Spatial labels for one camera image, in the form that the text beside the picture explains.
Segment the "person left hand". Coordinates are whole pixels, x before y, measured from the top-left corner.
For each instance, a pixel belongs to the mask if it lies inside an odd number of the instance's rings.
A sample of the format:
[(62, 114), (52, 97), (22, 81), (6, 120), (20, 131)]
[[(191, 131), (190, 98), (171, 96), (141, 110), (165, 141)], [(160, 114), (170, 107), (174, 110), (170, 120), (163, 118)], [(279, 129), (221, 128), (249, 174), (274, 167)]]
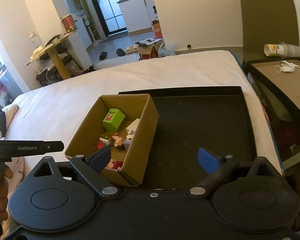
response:
[(0, 221), (7, 220), (8, 219), (8, 213), (7, 213), (7, 203), (8, 203), (8, 182), (7, 179), (13, 178), (13, 172), (11, 169), (6, 166), (6, 170), (4, 173), (4, 178), (0, 182)]

